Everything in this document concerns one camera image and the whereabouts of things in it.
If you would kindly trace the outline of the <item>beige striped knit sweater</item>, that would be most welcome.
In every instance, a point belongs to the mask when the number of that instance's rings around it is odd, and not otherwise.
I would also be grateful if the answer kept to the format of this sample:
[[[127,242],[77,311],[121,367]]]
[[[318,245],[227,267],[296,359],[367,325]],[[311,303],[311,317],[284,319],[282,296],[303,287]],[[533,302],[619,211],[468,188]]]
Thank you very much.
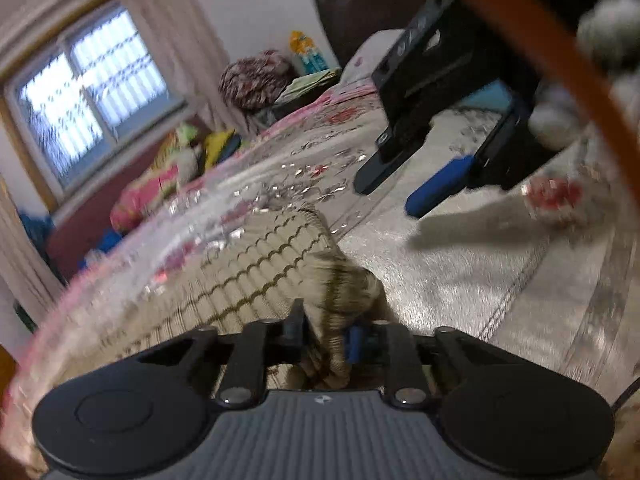
[[[228,335],[258,320],[283,320],[295,300],[302,300],[311,340],[300,363],[269,373],[269,387],[346,387],[352,368],[344,330],[363,318],[385,320],[390,308],[383,283],[344,254],[309,205],[252,214],[237,240],[187,264],[163,292],[71,315],[28,377],[50,390],[194,328]]]

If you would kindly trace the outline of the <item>pink polka dot pillow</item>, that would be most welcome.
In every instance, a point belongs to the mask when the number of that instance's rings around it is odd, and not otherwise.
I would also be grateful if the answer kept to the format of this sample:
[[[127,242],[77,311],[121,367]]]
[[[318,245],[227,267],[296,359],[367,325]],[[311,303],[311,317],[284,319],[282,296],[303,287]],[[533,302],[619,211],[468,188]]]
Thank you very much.
[[[353,84],[370,78],[403,32],[402,29],[385,29],[371,35],[347,62],[340,84]]]

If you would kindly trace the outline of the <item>light green folded fabric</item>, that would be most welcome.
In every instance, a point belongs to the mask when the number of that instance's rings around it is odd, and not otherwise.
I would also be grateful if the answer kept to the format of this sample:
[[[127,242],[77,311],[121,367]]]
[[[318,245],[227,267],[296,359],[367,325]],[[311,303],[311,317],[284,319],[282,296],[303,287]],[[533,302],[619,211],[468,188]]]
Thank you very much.
[[[294,101],[301,96],[319,89],[327,84],[335,84],[340,80],[341,71],[338,68],[328,68],[305,76],[295,78],[274,101],[274,105],[282,105]]]

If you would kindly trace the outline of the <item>cartoon picture box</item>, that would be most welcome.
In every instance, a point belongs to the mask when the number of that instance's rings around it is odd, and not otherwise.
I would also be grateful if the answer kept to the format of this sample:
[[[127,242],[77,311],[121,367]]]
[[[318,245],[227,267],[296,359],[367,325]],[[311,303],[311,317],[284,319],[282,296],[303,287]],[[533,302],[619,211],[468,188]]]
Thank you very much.
[[[329,65],[326,64],[326,60],[318,50],[314,40],[304,32],[292,30],[288,44],[290,45],[291,51],[297,56],[299,62],[302,63],[307,75],[319,73],[329,68]]]

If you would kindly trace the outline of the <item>floral satin bedspread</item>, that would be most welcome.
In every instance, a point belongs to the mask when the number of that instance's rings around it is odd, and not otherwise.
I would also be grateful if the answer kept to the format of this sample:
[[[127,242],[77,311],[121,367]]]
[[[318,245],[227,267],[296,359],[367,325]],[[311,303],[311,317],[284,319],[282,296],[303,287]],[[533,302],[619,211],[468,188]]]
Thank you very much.
[[[405,214],[407,196],[496,121],[484,110],[439,115],[424,147],[368,196],[352,180],[386,124],[371,91],[327,96],[277,125],[74,277],[4,398],[2,446],[44,471],[30,423],[49,390],[28,374],[71,315],[163,292],[187,264],[237,240],[252,214],[303,205],[378,277],[410,330],[457,327],[615,399],[639,367],[639,230],[594,131],[511,192],[464,192],[421,220]]]

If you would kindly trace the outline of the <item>dark floral bundle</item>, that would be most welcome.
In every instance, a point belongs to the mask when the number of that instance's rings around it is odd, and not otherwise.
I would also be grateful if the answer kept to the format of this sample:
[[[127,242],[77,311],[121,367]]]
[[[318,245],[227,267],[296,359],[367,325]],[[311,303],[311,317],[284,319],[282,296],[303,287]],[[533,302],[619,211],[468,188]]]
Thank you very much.
[[[228,65],[220,78],[219,91],[239,110],[262,110],[276,102],[294,78],[288,59],[270,49]]]

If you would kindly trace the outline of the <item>yellow folded cloth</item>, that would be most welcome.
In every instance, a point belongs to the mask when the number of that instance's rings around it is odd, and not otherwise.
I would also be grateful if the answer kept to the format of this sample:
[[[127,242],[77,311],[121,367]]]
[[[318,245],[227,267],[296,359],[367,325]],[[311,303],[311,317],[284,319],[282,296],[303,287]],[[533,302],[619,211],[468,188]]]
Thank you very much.
[[[242,136],[234,129],[209,133],[203,141],[204,169],[209,170],[231,157],[241,144]]]

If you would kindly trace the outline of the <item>blue garment on bed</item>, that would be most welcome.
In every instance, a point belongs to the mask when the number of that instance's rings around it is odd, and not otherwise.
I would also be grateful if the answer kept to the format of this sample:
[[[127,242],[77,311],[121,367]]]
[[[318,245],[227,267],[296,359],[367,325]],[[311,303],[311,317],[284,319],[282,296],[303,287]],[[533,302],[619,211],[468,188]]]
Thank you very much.
[[[79,269],[84,270],[88,266],[92,266],[113,250],[121,241],[122,234],[113,229],[106,230],[93,248],[86,252],[79,263]]]

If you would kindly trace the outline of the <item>white stuffed toy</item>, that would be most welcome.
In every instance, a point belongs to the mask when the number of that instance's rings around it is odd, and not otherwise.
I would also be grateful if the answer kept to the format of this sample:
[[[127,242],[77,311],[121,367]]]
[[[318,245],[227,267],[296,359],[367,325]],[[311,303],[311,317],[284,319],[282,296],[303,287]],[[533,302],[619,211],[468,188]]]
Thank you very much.
[[[200,174],[200,160],[202,158],[202,148],[185,148],[178,151],[172,163],[177,167],[177,185],[185,186]]]

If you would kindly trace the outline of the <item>pink floral folded quilt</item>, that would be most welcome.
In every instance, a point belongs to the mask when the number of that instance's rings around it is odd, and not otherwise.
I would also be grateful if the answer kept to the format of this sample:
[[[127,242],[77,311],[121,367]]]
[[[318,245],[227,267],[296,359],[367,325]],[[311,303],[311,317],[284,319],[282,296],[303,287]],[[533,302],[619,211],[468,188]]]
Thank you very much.
[[[199,146],[196,143],[199,134],[198,128],[183,122],[166,136],[152,164],[126,186],[113,206],[110,221],[115,231],[132,231],[181,188],[177,185],[178,170],[172,159],[178,151]]]

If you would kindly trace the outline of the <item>dark red headboard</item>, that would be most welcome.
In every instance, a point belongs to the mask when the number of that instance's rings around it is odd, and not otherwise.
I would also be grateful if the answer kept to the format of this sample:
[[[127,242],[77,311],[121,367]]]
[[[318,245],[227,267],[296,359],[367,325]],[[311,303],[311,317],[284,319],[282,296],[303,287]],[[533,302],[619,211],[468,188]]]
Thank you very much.
[[[202,147],[209,128],[198,118],[192,118],[187,123],[200,130],[196,143]],[[145,148],[127,165],[117,169],[64,220],[56,224],[47,242],[47,254],[63,278],[70,280],[79,272],[79,263],[86,252],[93,248],[106,230],[113,229],[110,213],[120,193],[148,169],[166,136]]]

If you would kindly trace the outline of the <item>beige left curtain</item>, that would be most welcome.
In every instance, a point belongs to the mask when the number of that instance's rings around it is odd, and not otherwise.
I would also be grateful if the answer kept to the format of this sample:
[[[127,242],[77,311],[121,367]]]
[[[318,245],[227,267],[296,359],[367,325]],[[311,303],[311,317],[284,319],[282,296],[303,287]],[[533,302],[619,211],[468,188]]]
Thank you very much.
[[[64,286],[27,236],[4,181],[0,197],[1,277],[32,322],[39,325],[55,307]]]

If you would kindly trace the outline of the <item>beige curtain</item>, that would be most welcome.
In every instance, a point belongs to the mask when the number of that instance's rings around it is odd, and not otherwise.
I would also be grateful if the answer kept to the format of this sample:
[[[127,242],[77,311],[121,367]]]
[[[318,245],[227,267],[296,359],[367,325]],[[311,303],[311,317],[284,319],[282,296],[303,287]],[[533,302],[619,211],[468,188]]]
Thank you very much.
[[[55,307],[64,286],[27,236],[4,181],[0,197],[1,277],[32,322],[39,325]]]
[[[227,102],[219,81],[230,58],[198,0],[119,0],[128,10],[169,90],[215,131],[250,136],[253,119]]]

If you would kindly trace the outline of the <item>beige right curtain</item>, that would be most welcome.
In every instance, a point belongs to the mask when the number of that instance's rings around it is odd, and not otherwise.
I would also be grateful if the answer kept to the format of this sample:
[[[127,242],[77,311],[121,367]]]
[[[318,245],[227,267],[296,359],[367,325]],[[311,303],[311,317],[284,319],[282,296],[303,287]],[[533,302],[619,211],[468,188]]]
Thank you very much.
[[[198,0],[119,0],[128,10],[169,90],[215,131],[250,136],[253,119],[227,102],[219,81],[230,58]]]

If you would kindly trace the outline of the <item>window with bars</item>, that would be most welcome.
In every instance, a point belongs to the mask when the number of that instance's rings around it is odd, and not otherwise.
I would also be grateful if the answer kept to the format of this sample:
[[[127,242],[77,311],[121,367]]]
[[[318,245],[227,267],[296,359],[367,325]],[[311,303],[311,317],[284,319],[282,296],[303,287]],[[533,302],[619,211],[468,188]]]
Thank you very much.
[[[6,100],[59,200],[186,106],[118,0],[55,35],[12,76]]]

